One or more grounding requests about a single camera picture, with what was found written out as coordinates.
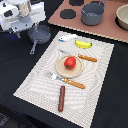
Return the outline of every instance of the wooden-handled knife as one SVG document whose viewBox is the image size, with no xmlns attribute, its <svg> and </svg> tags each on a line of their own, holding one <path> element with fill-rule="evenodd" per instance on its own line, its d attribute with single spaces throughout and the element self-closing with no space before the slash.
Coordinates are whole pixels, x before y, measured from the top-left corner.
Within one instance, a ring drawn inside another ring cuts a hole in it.
<svg viewBox="0 0 128 128">
<path fill-rule="evenodd" d="M 97 62 L 97 59 L 96 58 L 92 58 L 92 57 L 88 57 L 88 56 L 84 56 L 84 55 L 80 55 L 80 54 L 76 54 L 76 53 L 70 53 L 70 52 L 67 52 L 67 51 L 64 51 L 64 50 L 61 50 L 61 49 L 58 49 L 60 52 L 64 53 L 64 54 L 72 54 L 72 55 L 77 55 L 79 58 L 81 59 L 85 59 L 85 60 L 88 60 L 88 61 L 92 61 L 92 62 Z"/>
</svg>

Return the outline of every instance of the silver fork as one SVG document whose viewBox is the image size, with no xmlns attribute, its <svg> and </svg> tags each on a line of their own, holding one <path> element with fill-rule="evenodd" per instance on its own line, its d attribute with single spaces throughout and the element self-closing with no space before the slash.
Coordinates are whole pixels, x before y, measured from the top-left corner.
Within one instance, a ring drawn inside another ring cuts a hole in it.
<svg viewBox="0 0 128 128">
<path fill-rule="evenodd" d="M 84 86 L 83 84 L 74 82 L 74 81 L 69 80 L 69 79 L 67 79 L 67 78 L 58 77 L 56 74 L 53 74 L 53 73 L 51 73 L 51 72 L 49 72 L 49 71 L 45 71 L 45 72 L 44 72 L 44 75 L 45 75 L 46 77 L 52 79 L 52 80 L 61 80 L 61 81 L 65 82 L 65 83 L 68 83 L 68 84 L 70 84 L 70 85 L 74 85 L 74 86 L 76 86 L 76 87 L 78 87 L 78 88 L 81 88 L 81 89 L 84 89 L 84 88 L 85 88 L 85 86 Z"/>
</svg>

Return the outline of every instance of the woven placemat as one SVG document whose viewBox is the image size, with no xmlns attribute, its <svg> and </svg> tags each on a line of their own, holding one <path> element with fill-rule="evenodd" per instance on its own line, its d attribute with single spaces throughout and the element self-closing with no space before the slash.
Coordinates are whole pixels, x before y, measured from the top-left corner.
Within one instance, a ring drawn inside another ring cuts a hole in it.
<svg viewBox="0 0 128 128">
<path fill-rule="evenodd" d="M 68 34 L 70 33 L 60 31 L 56 35 L 27 78 L 14 93 L 14 96 L 81 127 L 89 128 L 114 45 L 78 36 L 77 40 L 92 43 L 91 48 L 80 49 L 76 47 L 74 40 L 70 42 L 60 42 L 58 40 L 59 37 Z M 82 74 L 72 79 L 84 84 L 86 86 L 85 89 L 79 89 L 62 81 L 51 80 L 44 76 L 44 71 L 46 70 L 57 73 L 55 63 L 58 58 L 63 56 L 58 49 L 97 58 L 98 61 L 96 63 L 82 60 L 84 65 Z M 61 85 L 66 87 L 65 105 L 64 111 L 58 112 Z"/>
</svg>

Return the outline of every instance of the table surface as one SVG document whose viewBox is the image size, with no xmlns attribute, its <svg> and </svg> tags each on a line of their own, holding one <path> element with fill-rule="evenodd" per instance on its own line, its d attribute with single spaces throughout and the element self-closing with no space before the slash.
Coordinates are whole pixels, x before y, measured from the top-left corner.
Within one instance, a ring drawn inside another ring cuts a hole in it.
<svg viewBox="0 0 128 128">
<path fill-rule="evenodd" d="M 63 0 L 44 0 L 46 19 L 40 24 L 49 26 L 52 37 L 46 44 L 37 45 L 34 55 L 29 54 L 33 43 L 28 37 L 28 31 L 21 32 L 21 39 L 14 34 L 0 33 L 0 104 L 32 116 L 54 128 L 80 128 L 70 121 L 13 96 L 56 34 L 64 31 L 115 44 L 91 128 L 127 128 L 128 44 L 50 25 L 48 19 L 62 2 Z"/>
</svg>

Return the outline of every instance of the pot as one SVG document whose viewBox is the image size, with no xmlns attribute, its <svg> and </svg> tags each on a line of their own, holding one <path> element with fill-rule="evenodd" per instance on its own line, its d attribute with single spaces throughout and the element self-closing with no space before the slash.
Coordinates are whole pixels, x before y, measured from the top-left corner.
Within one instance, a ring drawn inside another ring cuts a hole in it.
<svg viewBox="0 0 128 128">
<path fill-rule="evenodd" d="M 83 6 L 81 21 L 86 25 L 97 25 L 102 21 L 106 2 L 101 0 L 98 3 L 89 3 Z"/>
<path fill-rule="evenodd" d="M 128 30 L 128 4 L 119 7 L 116 11 L 116 15 L 118 17 L 119 25 Z"/>
<path fill-rule="evenodd" d="M 30 40 L 34 43 L 30 54 L 34 54 L 36 44 L 44 44 L 50 40 L 51 33 L 49 27 L 45 25 L 37 25 L 28 31 Z"/>
</svg>

